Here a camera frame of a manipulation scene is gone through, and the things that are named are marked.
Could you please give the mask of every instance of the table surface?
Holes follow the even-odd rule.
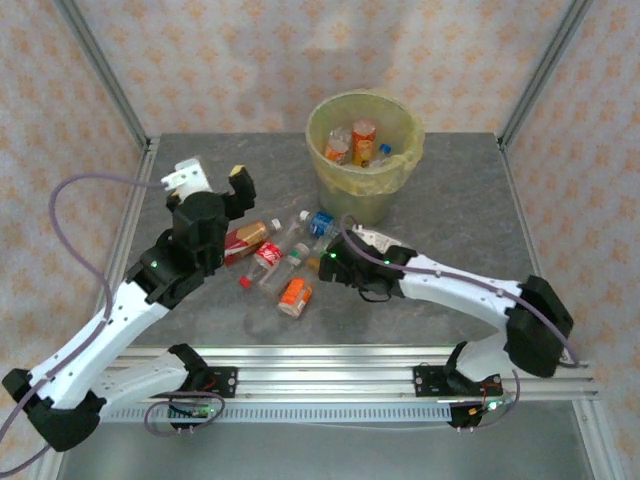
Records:
[[[427,134],[424,152],[390,214],[376,228],[452,267],[526,280],[533,267],[493,135]],[[253,177],[256,207],[230,229],[319,209],[303,134],[163,135],[151,178],[160,179],[193,155],[201,156],[215,191],[228,189],[227,175],[236,164],[246,165]],[[146,193],[129,265],[171,227],[165,195],[160,190]],[[480,320],[437,304],[398,298],[371,304],[353,289],[324,282],[295,320],[280,313],[258,289],[243,291],[237,280],[246,269],[248,259],[218,269],[135,345],[450,345],[493,331]]]

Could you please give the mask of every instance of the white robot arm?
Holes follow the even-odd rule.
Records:
[[[322,258],[321,280],[355,287],[365,299],[375,293],[439,303],[497,329],[483,340],[458,344],[447,365],[439,367],[441,375],[430,379],[442,382],[434,391],[444,387],[473,395],[488,377],[515,367],[538,377],[553,376],[573,319],[547,281],[536,276],[523,283],[486,278],[443,265],[358,225],[344,233]]]
[[[23,409],[57,451],[86,439],[110,411],[165,392],[204,391],[215,375],[184,344],[174,345],[148,364],[104,373],[140,333],[214,274],[223,263],[229,220],[254,206],[253,181],[243,167],[235,167],[229,177],[234,194],[213,193],[197,158],[177,164],[162,182],[166,190],[173,190],[167,198],[173,228],[128,270],[115,292],[109,318],[103,308],[50,358],[31,371],[14,369],[2,381],[16,402],[44,383]],[[89,346],[51,374],[97,328],[101,331]]]

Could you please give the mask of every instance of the bottle cap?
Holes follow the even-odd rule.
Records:
[[[251,280],[249,280],[244,275],[240,277],[240,280],[238,280],[238,283],[242,285],[244,288],[251,288]]]

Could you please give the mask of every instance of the trash can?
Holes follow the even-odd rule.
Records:
[[[360,118],[375,122],[375,151],[386,143],[391,146],[391,157],[376,168],[327,160],[323,153],[329,132],[350,127]],[[309,116],[306,128],[322,208],[336,218],[352,213],[360,223],[378,223],[422,158],[424,135],[420,117],[386,92],[354,90],[324,100]]]

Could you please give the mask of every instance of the orange bottle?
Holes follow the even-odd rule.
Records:
[[[287,315],[298,318],[311,299],[313,284],[318,279],[319,269],[320,261],[317,258],[307,260],[306,268],[289,282],[278,303],[278,308]]]
[[[376,140],[376,124],[371,120],[360,119],[353,124],[353,164],[368,167],[373,160],[373,142]]]

